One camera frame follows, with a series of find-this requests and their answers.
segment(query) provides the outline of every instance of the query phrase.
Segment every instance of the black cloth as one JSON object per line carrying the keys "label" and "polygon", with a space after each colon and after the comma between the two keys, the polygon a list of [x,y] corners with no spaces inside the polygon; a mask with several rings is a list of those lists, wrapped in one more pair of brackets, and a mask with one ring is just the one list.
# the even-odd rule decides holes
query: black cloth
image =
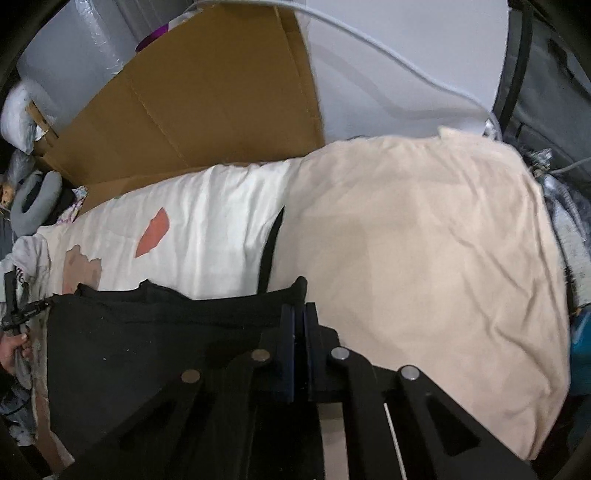
{"label": "black cloth", "polygon": [[0,365],[0,403],[2,403],[2,400],[8,394],[13,384],[14,377]]}
{"label": "black cloth", "polygon": [[256,290],[257,293],[265,293],[269,287],[269,279],[271,278],[271,267],[273,266],[273,254],[275,253],[275,245],[277,244],[277,235],[279,235],[279,228],[283,223],[283,214],[285,207],[281,209],[262,249],[261,265],[259,266],[259,283]]}
{"label": "black cloth", "polygon": [[187,368],[218,368],[303,305],[306,280],[248,297],[190,300],[149,281],[127,292],[79,286],[48,320],[51,427],[77,457]]}

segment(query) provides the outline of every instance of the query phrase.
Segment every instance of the wrinkled fabric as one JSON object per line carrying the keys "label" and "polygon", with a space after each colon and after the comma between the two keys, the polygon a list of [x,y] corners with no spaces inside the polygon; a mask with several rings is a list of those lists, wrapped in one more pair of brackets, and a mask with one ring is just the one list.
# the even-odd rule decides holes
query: wrinkled fabric
{"label": "wrinkled fabric", "polygon": [[542,188],[562,260],[573,282],[574,307],[591,303],[591,202],[577,189],[545,175]]}
{"label": "wrinkled fabric", "polygon": [[[518,456],[537,456],[569,387],[569,323],[540,187],[515,150],[442,129],[308,155],[269,290],[298,275],[345,346],[418,366]],[[344,442],[331,438],[325,449]]]}
{"label": "wrinkled fabric", "polygon": [[[217,165],[114,198],[71,224],[41,227],[52,263],[48,291],[62,294],[64,285],[75,289],[78,282],[133,290],[149,279],[191,299],[255,294],[265,240],[299,161]],[[161,209],[169,228],[136,257]],[[50,431],[47,323],[40,317],[33,365],[37,425],[44,444],[69,465],[74,458]]]}

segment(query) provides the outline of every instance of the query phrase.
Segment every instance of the white cable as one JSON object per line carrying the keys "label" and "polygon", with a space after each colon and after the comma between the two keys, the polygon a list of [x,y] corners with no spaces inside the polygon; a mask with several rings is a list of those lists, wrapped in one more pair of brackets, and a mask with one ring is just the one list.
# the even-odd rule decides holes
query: white cable
{"label": "white cable", "polygon": [[464,100],[467,100],[468,102],[470,102],[472,105],[477,106],[480,110],[483,110],[484,112],[486,112],[486,116],[491,120],[492,124],[494,125],[495,131],[496,131],[496,139],[500,140],[500,141],[502,141],[502,139],[503,139],[503,135],[501,132],[501,126],[500,126],[499,121],[497,120],[495,114],[492,113],[491,111],[489,111],[489,109],[487,107],[485,107],[480,102],[480,100],[478,100],[476,97],[474,97],[471,93],[465,92],[464,90],[458,89],[454,86],[447,85],[443,82],[440,82],[439,80],[436,80],[435,78],[431,77],[428,73],[422,71],[419,67],[412,64],[412,62],[405,59],[402,55],[400,55],[400,53],[391,49],[390,47],[388,47],[384,43],[380,42],[379,40],[376,40],[375,38],[371,37],[370,35],[367,35],[366,33],[362,32],[361,30],[358,30],[355,27],[351,27],[351,25],[348,25],[348,24],[342,22],[341,20],[338,20],[337,18],[331,17],[330,15],[322,13],[319,10],[308,7],[307,5],[302,5],[302,4],[298,4],[296,2],[293,2],[293,1],[286,1],[286,0],[197,0],[194,4],[195,5],[254,4],[254,5],[266,5],[269,7],[284,7],[284,8],[289,8],[292,10],[297,10],[297,11],[303,12],[303,13],[305,13],[317,20],[320,20],[322,22],[332,25],[333,27],[337,28],[338,30],[348,33],[352,37],[357,38],[357,40],[361,40],[363,43],[380,51],[381,53],[385,54],[387,57],[389,57],[390,59],[395,61],[403,69],[405,69],[406,71],[417,76],[418,78],[420,78],[422,81],[424,81],[426,84],[432,86],[433,88],[435,88],[439,91],[450,93],[450,94],[457,96],[459,98],[463,98]]}
{"label": "white cable", "polygon": [[567,167],[564,167],[564,168],[557,168],[556,170],[550,170],[550,173],[566,173],[566,172],[572,170],[573,168],[576,168],[579,165],[582,165],[583,163],[587,163],[589,160],[591,160],[591,157],[576,161],[575,163],[573,163]]}

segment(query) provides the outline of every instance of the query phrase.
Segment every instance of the white pillowcase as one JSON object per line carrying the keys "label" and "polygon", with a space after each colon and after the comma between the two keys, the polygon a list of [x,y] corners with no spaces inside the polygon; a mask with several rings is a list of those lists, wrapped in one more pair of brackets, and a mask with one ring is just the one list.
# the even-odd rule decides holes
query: white pillowcase
{"label": "white pillowcase", "polygon": [[[262,250],[299,161],[214,166],[127,193],[73,224],[41,228],[50,248],[51,290],[62,293],[66,252],[80,245],[88,261],[101,261],[100,290],[132,290],[148,279],[193,299],[255,294]],[[139,239],[160,209],[169,230],[136,258]]]}

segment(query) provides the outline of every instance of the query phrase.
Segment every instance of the metal rivet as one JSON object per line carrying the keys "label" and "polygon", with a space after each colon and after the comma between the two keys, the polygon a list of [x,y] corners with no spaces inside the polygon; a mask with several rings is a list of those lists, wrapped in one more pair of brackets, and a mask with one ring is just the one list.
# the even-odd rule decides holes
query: metal rivet
{"label": "metal rivet", "polygon": [[406,367],[402,368],[400,373],[402,373],[402,376],[407,380],[416,380],[419,378],[419,375],[421,375],[419,369],[414,365],[406,365]]}
{"label": "metal rivet", "polygon": [[330,356],[335,360],[347,360],[350,352],[344,346],[336,346],[330,351]]}
{"label": "metal rivet", "polygon": [[201,380],[201,374],[199,373],[199,370],[185,370],[181,375],[181,380],[185,383],[197,383]]}
{"label": "metal rivet", "polygon": [[255,362],[262,363],[262,362],[266,362],[267,360],[269,360],[271,358],[271,354],[263,348],[257,348],[256,350],[252,351],[251,358]]}

